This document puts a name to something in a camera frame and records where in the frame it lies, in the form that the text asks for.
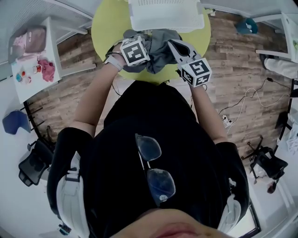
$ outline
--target person's hand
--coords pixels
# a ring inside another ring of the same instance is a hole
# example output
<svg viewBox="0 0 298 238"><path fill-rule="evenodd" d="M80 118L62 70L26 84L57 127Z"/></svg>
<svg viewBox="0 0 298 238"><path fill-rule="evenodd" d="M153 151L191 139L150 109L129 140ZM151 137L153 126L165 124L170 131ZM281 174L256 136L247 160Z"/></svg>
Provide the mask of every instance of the person's hand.
<svg viewBox="0 0 298 238"><path fill-rule="evenodd" d="M121 43L119 43L118 45L116 45L113 49L113 52L120 52L120 46L121 46ZM124 57L122 55L119 55L119 54L112 54L113 57L118 60L122 65L126 65L126 61L124 59Z"/></svg>

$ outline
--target black wire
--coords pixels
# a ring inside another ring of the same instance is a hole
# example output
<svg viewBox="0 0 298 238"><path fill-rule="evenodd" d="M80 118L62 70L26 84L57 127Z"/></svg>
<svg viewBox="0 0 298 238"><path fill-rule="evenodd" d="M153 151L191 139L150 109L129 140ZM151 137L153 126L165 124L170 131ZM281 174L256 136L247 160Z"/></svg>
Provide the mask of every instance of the black wire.
<svg viewBox="0 0 298 238"><path fill-rule="evenodd" d="M265 83L265 81L269 81L269 82L274 82L274 83L277 83L277 84L279 84L279 85L281 85L281 86L283 86L283 87L287 87L287 88L289 88L288 86L286 86L286 85L282 85L282 84L280 84L280 83L278 83L278 82L276 82L276 81L274 81L273 79L270 79L270 78L266 78L265 80L264 80L264 82L263 82L263 84L262 84L262 86L260 87L260 88L258 88L254 93L253 93L253 95L252 96L243 96L241 99L240 99L240 101L239 102L237 102L235 105L233 105L233 106L228 106L228 107L225 107L224 109L222 109L220 112L219 112L219 114L223 111L223 110L225 110L225 109L228 109L228 108L232 108L232 107L234 107L234 106L237 106L244 98L253 98L253 96L255 96L255 93L258 91L258 90L260 90L263 86L264 86L264 83Z"/></svg>
<svg viewBox="0 0 298 238"><path fill-rule="evenodd" d="M207 85L206 85L206 84L202 84L202 86L203 86L203 85L205 85L205 86L206 86L206 89L205 89L205 91L207 91L207 88L208 88L208 87L207 87Z"/></svg>
<svg viewBox="0 0 298 238"><path fill-rule="evenodd" d="M108 56L110 56L110 55L112 55L112 54L118 54L118 55L121 55L122 57L123 57L123 55L122 55L122 53L118 53L118 52L112 52L112 51L109 51L108 53L106 53L106 58L108 57Z"/></svg>
<svg viewBox="0 0 298 238"><path fill-rule="evenodd" d="M115 91L115 93L117 93L119 96L122 96L122 95L120 95L120 94L115 90L115 88L114 88L114 84L112 84L112 87L113 87L113 90Z"/></svg>
<svg viewBox="0 0 298 238"><path fill-rule="evenodd" d="M273 79L272 79L272 81L273 81L274 83L277 83L277 84L279 84L279 85L283 86L283 87L287 87L288 89L290 89L290 90L291 90L291 88L290 88L290 87L288 87L288 86L286 86L286 85L280 84L280 83L278 83L278 82L274 81Z"/></svg>

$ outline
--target shoulder strap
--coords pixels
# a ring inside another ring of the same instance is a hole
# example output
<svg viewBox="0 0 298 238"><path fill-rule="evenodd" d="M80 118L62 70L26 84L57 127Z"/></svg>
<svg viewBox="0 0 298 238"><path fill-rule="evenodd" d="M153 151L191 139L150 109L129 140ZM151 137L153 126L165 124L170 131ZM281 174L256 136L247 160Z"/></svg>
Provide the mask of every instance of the shoulder strap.
<svg viewBox="0 0 298 238"><path fill-rule="evenodd" d="M235 187L237 184L229 178L230 188ZM220 218L218 230L223 233L228 233L232 230L240 220L241 205L234 199L235 195L231 194L227 199L227 205L224 207L222 217Z"/></svg>
<svg viewBox="0 0 298 238"><path fill-rule="evenodd" d="M80 155L75 152L70 170L61 178L57 186L57 208L61 220L75 230L81 238L89 237L84 196L83 178L80 176Z"/></svg>

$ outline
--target eyeglasses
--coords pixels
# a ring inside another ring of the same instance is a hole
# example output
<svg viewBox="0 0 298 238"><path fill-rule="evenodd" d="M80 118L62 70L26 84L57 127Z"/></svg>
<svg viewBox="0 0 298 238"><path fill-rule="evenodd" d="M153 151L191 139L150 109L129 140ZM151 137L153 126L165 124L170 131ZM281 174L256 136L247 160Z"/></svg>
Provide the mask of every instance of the eyeglasses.
<svg viewBox="0 0 298 238"><path fill-rule="evenodd" d="M150 166L150 161L158 159L162 155L162 150L157 140L152 137L135 134L135 141L152 198L159 207L161 202L165 202L175 195L176 187L174 180L168 171L151 168ZM143 160L148 165L146 170Z"/></svg>

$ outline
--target skin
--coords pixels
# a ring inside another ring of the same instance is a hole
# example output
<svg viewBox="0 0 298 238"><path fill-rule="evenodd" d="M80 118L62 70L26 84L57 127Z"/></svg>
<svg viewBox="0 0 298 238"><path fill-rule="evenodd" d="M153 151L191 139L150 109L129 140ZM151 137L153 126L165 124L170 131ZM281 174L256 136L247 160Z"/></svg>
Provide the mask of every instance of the skin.
<svg viewBox="0 0 298 238"><path fill-rule="evenodd" d="M202 225L188 214L175 209L155 210L129 226L112 238L230 238L220 231Z"/></svg>
<svg viewBox="0 0 298 238"><path fill-rule="evenodd" d="M114 51L120 51L120 45L117 45ZM123 65L126 64L122 56L118 54L113 56ZM92 137L95 136L97 123L117 74L118 69L110 63L102 67L82 96L70 127L86 131ZM204 88L199 86L190 87L190 89L201 127L215 144L228 141L224 125ZM186 226L191 227L191 231L185 231ZM162 236L164 229L170 230L171 234ZM182 211L164 209L143 214L113 238L228 238L228 236L200 224Z"/></svg>

